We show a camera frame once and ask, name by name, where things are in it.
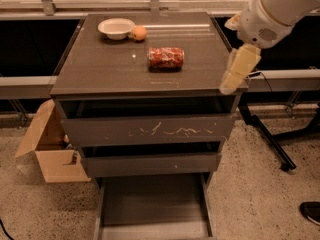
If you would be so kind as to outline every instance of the white bowl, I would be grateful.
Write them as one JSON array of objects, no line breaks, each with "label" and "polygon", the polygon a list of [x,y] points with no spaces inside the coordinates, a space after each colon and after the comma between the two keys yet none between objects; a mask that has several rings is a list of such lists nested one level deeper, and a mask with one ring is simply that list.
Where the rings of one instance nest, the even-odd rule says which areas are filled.
[{"label": "white bowl", "polygon": [[125,39],[135,27],[133,21],[122,18],[114,18],[102,21],[98,30],[106,34],[112,40]]}]

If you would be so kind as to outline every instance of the black shoe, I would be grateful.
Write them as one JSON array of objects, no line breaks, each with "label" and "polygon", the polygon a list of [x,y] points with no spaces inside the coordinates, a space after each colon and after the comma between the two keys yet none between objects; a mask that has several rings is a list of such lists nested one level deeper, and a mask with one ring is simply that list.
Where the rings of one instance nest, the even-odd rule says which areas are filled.
[{"label": "black shoe", "polygon": [[300,212],[305,218],[320,226],[320,202],[304,202],[300,205]]}]

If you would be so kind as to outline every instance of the concrete floor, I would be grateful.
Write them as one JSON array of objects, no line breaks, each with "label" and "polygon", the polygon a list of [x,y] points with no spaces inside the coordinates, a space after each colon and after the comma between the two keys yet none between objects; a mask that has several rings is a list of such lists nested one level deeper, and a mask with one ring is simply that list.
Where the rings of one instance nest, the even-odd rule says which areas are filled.
[{"label": "concrete floor", "polygon": [[[253,108],[272,133],[305,127],[315,107],[299,108],[295,119],[283,107]],[[14,239],[92,239],[98,193],[93,183],[47,184],[29,154],[16,161],[26,132],[12,117],[0,121],[0,217]],[[297,165],[285,173],[259,131],[239,117],[208,195],[219,240],[316,240],[320,227],[298,210],[320,200],[319,135],[288,142],[283,148]],[[0,230],[0,239],[6,239]]]}]

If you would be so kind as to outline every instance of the open cardboard box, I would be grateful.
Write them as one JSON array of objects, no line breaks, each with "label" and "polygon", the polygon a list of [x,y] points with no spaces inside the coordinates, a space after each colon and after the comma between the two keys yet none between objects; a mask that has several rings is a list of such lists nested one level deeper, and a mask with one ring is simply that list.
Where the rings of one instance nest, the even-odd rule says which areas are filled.
[{"label": "open cardboard box", "polygon": [[91,179],[87,177],[81,165],[79,153],[65,149],[65,132],[60,121],[53,100],[41,104],[15,157],[34,152],[43,177],[48,183],[88,182]]}]

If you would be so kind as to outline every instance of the can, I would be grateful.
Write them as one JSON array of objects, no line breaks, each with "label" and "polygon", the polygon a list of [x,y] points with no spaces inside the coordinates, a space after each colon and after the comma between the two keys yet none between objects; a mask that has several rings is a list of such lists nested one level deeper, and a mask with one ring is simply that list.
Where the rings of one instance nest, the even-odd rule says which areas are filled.
[{"label": "can", "polygon": [[180,48],[149,48],[148,66],[150,68],[180,68],[184,61],[184,51]]}]

